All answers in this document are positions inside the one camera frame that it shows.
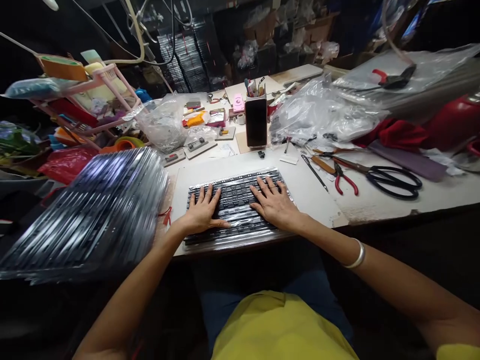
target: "red cloth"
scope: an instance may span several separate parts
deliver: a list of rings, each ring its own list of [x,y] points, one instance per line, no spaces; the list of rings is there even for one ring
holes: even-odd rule
[[[353,140],[352,143],[366,148],[374,140],[380,139],[381,144],[387,148],[419,153],[420,148],[425,148],[424,142],[428,137],[423,127],[405,120],[390,118],[381,121],[372,131]]]

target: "small wooden block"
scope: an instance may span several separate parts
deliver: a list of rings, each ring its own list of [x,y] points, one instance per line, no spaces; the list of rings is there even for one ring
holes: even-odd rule
[[[229,127],[225,127],[224,130],[225,131],[228,131],[228,133],[226,133],[225,135],[217,135],[216,137],[216,141],[220,141],[220,140],[233,140],[234,137],[235,137],[235,130],[237,128],[235,126],[229,126]]]
[[[184,147],[184,150],[185,150],[185,155],[186,155],[186,158],[188,160],[191,160],[193,159],[194,157],[196,157],[197,155],[200,155],[201,153],[204,153],[206,152],[208,149],[211,149],[213,147],[217,146],[217,142],[216,141],[209,141],[207,142],[205,145],[203,145],[202,147],[199,147],[198,149],[196,150],[193,150],[193,151],[190,151],[189,148],[187,146]]]
[[[164,168],[169,167],[170,165],[176,164],[178,162],[181,162],[183,159],[185,159],[185,151],[182,148],[168,154],[167,157],[173,156],[175,154],[178,156],[178,158],[176,158],[175,160],[168,161],[168,162],[165,160],[162,161]]]

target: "silver bangle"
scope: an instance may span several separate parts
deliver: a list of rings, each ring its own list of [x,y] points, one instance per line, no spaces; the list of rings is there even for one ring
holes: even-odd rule
[[[343,267],[345,267],[347,269],[356,268],[356,267],[360,266],[365,260],[365,247],[364,247],[364,245],[360,241],[358,241],[356,238],[352,237],[352,239],[356,240],[358,245],[360,245],[360,254],[358,255],[358,259],[356,259],[355,262],[352,265],[343,265]]]

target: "red container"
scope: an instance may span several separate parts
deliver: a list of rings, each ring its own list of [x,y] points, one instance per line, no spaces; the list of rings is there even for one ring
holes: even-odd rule
[[[427,124],[429,148],[450,150],[480,133],[480,93],[446,104]]]

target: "black keyboard-like part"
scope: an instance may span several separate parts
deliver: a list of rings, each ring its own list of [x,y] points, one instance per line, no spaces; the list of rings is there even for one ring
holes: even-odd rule
[[[257,202],[257,199],[250,190],[250,185],[260,190],[257,177],[265,180],[267,176],[272,179],[275,185],[277,185],[277,181],[284,182],[278,168],[269,167],[259,171],[190,186],[186,199],[187,209],[190,207],[190,197],[192,194],[195,194],[195,201],[198,200],[202,186],[204,186],[205,191],[207,191],[209,184],[213,184],[213,194],[215,194],[218,188],[221,188],[220,200],[213,214],[213,218],[226,220],[231,223],[232,227],[229,229],[212,228],[200,234],[188,236],[184,240],[185,244],[192,245],[235,237],[242,234],[276,229],[275,226],[266,222],[265,219],[250,207],[251,203]]]

